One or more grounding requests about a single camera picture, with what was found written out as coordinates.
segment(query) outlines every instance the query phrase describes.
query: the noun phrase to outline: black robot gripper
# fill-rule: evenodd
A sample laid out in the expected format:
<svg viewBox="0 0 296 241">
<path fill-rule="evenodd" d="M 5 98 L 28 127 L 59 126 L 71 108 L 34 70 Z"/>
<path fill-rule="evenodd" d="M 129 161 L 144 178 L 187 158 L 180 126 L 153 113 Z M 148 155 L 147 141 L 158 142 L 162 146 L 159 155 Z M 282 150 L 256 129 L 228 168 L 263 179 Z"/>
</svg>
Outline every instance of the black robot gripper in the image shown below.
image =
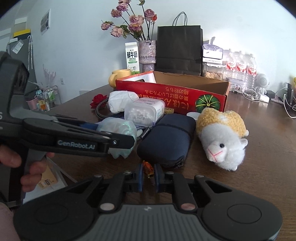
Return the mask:
<svg viewBox="0 0 296 241">
<path fill-rule="evenodd" d="M 16 212 L 14 225 L 27 241 L 271 241 L 282 225 L 270 202 L 196 175 L 164 173 L 155 165 L 156 192 L 173 203 L 124 204 L 141 192 L 142 165 L 111 179 L 96 175 L 32 200 Z"/>
</svg>

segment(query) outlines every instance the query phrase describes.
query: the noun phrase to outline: zippered case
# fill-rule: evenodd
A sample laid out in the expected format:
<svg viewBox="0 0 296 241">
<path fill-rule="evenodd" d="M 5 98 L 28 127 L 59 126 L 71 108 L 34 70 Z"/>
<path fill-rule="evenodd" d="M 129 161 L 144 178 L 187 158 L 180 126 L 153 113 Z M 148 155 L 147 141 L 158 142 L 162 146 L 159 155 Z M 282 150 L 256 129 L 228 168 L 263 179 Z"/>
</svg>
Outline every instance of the zippered case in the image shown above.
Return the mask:
<svg viewBox="0 0 296 241">
<path fill-rule="evenodd" d="M 163 167 L 180 167 L 186 159 L 196 122 L 181 114 L 165 115 L 138 145 L 140 158 Z"/>
</svg>

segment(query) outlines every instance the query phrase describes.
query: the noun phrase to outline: mug handle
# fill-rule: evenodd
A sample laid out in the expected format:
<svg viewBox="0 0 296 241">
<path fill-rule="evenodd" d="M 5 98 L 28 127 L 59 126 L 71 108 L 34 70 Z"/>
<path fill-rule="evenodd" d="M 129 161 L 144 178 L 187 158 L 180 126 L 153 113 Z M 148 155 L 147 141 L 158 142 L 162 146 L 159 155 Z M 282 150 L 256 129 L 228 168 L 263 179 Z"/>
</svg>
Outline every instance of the mug handle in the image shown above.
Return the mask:
<svg viewBox="0 0 296 241">
<path fill-rule="evenodd" d="M 117 74 L 112 74 L 109 77 L 109 85 L 113 88 L 116 87 L 116 83 L 115 83 L 115 78 L 116 78 Z"/>
</svg>

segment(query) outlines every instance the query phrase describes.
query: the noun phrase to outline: white tissue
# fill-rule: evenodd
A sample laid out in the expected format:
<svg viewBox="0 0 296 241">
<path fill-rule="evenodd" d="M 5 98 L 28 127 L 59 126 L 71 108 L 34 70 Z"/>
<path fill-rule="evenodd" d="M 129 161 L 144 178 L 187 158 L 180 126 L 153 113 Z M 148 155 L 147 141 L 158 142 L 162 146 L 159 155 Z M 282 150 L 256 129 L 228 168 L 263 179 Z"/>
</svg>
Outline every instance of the white tissue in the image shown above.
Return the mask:
<svg viewBox="0 0 296 241">
<path fill-rule="evenodd" d="M 139 99 L 135 92 L 130 91 L 113 91 L 109 95 L 109 108 L 113 114 L 124 111 L 128 103 L 134 102 Z"/>
</svg>

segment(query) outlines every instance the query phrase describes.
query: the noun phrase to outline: milk carton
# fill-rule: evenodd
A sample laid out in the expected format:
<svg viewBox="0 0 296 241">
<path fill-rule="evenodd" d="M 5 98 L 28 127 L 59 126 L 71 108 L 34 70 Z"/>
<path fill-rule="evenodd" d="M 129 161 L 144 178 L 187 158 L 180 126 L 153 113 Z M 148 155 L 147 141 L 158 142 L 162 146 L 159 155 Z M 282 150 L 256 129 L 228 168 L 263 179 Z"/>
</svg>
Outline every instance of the milk carton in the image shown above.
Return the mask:
<svg viewBox="0 0 296 241">
<path fill-rule="evenodd" d="M 139 74 L 139 51 L 137 42 L 126 43 L 126 63 L 131 74 Z"/>
</svg>

